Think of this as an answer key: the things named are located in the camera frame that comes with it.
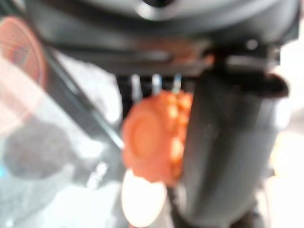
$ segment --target blurry background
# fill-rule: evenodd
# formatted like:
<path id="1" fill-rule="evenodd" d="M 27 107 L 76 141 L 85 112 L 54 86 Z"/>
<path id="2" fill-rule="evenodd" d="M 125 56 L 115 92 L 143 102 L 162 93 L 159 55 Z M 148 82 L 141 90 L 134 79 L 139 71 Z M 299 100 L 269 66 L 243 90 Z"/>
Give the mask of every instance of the blurry background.
<path id="1" fill-rule="evenodd" d="M 15 1 L 24 9 L 22 0 Z M 279 178 L 266 183 L 273 205 L 274 228 L 298 226 L 300 207 L 304 204 L 300 181 L 304 173 L 301 149 L 304 145 L 303 26 L 304 23 L 300 39 L 282 48 L 281 66 L 276 69 L 290 85 L 293 116 L 288 129 L 279 137 L 271 160 L 280 170 Z M 0 39 L 0 50 L 2 57 L 13 63 L 0 65 L 1 88 L 9 83 L 5 76 L 18 75 L 22 81 L 19 84 L 23 88 L 29 86 L 29 96 L 39 95 L 34 106 L 27 103 L 32 99 L 23 100 L 25 107 L 18 110 L 34 107 L 30 114 L 0 134 L 0 227 L 128 227 L 120 203 L 124 167 L 119 149 L 98 130 L 87 113 L 63 96 L 65 90 L 53 77 L 55 72 L 44 73 L 39 67 L 32 70 L 33 65 L 26 62 L 34 58 L 31 51 L 26 53 L 7 39 Z M 92 64 L 55 53 L 106 120 L 119 129 L 123 106 L 131 105 L 131 81 L 117 83 L 114 75 Z M 37 82 L 44 77 L 44 89 L 29 82 L 24 72 L 32 74 L 30 77 Z M 146 85 L 144 96 L 147 96 L 145 91 L 151 91 L 150 83 Z M 129 97 L 122 98 L 118 87 Z M 0 96 L 0 107 L 3 104 L 4 98 Z M 100 187 L 90 190 L 85 187 L 86 181 L 100 161 L 106 164 L 107 173 Z"/>

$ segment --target metal pin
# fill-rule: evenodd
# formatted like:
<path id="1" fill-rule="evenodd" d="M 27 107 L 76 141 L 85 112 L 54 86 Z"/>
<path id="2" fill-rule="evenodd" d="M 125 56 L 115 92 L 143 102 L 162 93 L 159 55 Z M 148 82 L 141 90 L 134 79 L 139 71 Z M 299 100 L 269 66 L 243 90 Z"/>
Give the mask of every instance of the metal pin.
<path id="1" fill-rule="evenodd" d="M 181 74 L 174 76 L 172 92 L 178 94 L 181 90 Z"/>
<path id="2" fill-rule="evenodd" d="M 134 74 L 131 76 L 131 85 L 132 85 L 132 101 L 134 103 L 137 103 L 143 98 L 141 80 L 139 75 Z"/>
<path id="3" fill-rule="evenodd" d="M 162 90 L 162 76 L 155 74 L 152 76 L 152 94 L 157 95 Z"/>

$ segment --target white surface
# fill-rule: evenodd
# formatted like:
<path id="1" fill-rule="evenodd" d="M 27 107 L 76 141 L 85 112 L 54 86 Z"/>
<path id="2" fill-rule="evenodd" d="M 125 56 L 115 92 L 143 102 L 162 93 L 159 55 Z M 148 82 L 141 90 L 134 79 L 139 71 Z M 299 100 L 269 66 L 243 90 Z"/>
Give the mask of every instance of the white surface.
<path id="1" fill-rule="evenodd" d="M 118 125 L 122 120 L 123 105 L 116 77 L 91 63 L 72 59 L 60 52 L 55 54 L 105 119 Z"/>
<path id="2" fill-rule="evenodd" d="M 163 183 L 149 183 L 128 170 L 123 180 L 123 212 L 130 224 L 138 228 L 151 225 L 159 216 L 167 198 Z"/>

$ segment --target black cylindrical part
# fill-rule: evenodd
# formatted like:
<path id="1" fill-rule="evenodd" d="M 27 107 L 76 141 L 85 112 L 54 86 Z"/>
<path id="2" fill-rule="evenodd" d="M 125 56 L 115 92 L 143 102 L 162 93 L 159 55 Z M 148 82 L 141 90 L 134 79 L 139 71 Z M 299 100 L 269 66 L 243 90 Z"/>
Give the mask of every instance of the black cylindrical part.
<path id="1" fill-rule="evenodd" d="M 264 81 L 203 75 L 194 93 L 176 188 L 178 210 L 190 224 L 222 227 L 251 206 L 278 132 L 287 126 L 288 88 Z"/>

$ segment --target orange knob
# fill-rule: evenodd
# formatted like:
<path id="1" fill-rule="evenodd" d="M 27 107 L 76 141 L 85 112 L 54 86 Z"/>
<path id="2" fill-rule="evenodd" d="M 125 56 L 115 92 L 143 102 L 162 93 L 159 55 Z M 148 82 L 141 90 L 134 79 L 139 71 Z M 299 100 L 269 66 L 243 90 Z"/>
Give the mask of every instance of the orange knob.
<path id="1" fill-rule="evenodd" d="M 136 104 L 123 124 L 123 160 L 136 176 L 173 186 L 182 157 L 192 95 L 162 91 Z"/>

